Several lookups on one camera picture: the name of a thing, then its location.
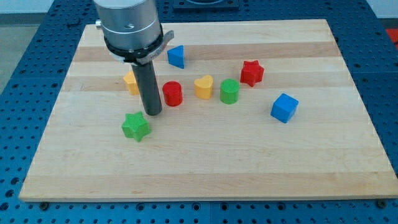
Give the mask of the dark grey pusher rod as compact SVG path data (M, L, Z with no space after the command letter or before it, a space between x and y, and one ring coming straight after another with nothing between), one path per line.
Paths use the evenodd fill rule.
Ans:
M162 102L153 63L132 65L132 71L146 114L150 116L158 115L162 111Z

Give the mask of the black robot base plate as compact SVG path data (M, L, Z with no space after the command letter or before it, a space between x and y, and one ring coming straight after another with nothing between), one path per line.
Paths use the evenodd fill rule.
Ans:
M175 10L194 9L239 9L239 0L172 0Z

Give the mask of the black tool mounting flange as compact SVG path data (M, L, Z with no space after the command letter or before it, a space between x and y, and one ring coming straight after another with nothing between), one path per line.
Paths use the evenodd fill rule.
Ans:
M162 26L159 26L159 34L155 34L155 39L145 44L151 34L151 28L136 32L112 32L104 27L104 42L115 60L144 65L158 57L175 37L173 30L164 33Z

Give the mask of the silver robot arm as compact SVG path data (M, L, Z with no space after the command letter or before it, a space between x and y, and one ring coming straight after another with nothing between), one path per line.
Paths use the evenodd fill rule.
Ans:
M153 60L174 38L174 31L164 32L154 0L94 0L94 4L96 27L103 31L110 54L131 65L146 114L158 115L162 102Z

